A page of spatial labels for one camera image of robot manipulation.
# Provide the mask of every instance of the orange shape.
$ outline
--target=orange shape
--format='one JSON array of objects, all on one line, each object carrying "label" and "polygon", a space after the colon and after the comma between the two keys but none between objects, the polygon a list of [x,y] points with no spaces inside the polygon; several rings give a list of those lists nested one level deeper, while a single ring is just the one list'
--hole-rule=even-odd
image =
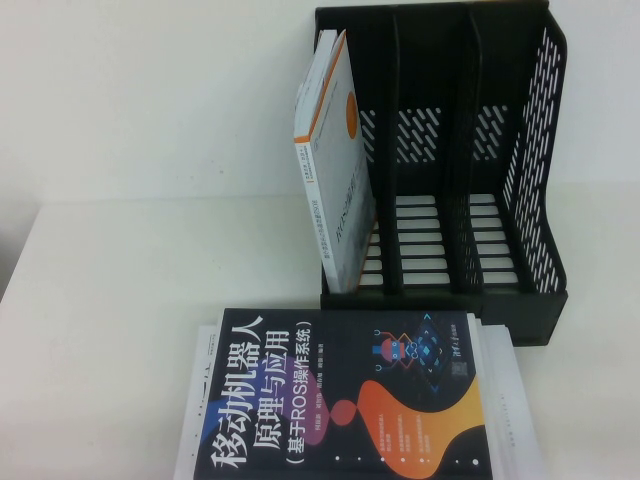
[{"label": "orange shape", "polygon": [[358,133],[358,106],[353,92],[349,92],[347,97],[347,132],[349,132],[351,139],[356,138],[356,133]]},{"label": "orange shape", "polygon": [[413,479],[431,477],[458,435],[484,425],[477,378],[458,403],[435,413],[412,410],[368,381],[360,389],[358,410],[380,457],[394,472]]}]

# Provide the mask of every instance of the perforated side panel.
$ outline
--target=perforated side panel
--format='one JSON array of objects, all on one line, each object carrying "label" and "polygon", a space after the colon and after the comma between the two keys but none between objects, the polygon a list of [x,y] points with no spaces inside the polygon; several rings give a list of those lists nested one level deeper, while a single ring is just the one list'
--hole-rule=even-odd
[{"label": "perforated side panel", "polygon": [[[560,284],[555,262],[545,241],[541,219],[544,186],[549,174],[550,136],[555,129],[560,91],[558,88],[561,54],[545,29],[538,49],[535,74],[529,86],[529,101],[524,109],[524,153],[522,173],[515,198],[515,220],[520,240],[536,289],[541,293],[558,292]],[[518,155],[518,143],[514,154]],[[510,193],[505,188],[506,198]]]},{"label": "perforated side panel", "polygon": [[[399,112],[397,135],[397,158],[400,164],[429,163],[438,158],[440,143],[440,108],[416,108]],[[367,160],[374,162],[376,113],[361,111],[362,136]]]},{"label": "perforated side panel", "polygon": [[497,160],[501,157],[505,131],[506,105],[482,107],[474,132],[473,158],[475,161]]}]

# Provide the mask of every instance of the black file organizer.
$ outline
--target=black file organizer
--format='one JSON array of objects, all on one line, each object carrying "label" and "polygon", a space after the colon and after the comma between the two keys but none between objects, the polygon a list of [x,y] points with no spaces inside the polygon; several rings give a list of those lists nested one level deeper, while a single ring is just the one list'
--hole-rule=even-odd
[{"label": "black file organizer", "polygon": [[[331,28],[347,30],[379,222],[366,273],[383,282],[324,281],[322,308],[462,309],[547,344],[567,300],[545,209],[567,57],[548,2],[319,8],[316,38]],[[413,199],[436,227],[398,225]]]}]

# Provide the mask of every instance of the white table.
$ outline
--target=white table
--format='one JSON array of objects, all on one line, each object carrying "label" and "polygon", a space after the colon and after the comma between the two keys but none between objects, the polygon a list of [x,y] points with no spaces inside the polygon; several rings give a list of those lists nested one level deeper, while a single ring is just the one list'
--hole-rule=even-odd
[{"label": "white table", "polygon": [[[640,475],[638,186],[550,190],[570,299],[518,352],[553,478]],[[199,325],[310,307],[304,197],[42,209],[0,304],[0,479],[168,479]]]}]

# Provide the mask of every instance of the cartoon robot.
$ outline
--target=cartoon robot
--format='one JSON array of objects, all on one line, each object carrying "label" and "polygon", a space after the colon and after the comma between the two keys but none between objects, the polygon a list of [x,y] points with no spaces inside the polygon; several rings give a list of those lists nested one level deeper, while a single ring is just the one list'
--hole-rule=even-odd
[{"label": "cartoon robot", "polygon": [[417,363],[434,386],[451,359],[451,347],[437,332],[428,314],[413,338],[406,333],[396,338],[392,333],[380,330],[375,330],[374,335],[384,338],[380,345],[373,346],[373,354],[380,355],[386,362],[384,366],[376,365],[378,372],[391,370],[398,365],[406,370]]}]

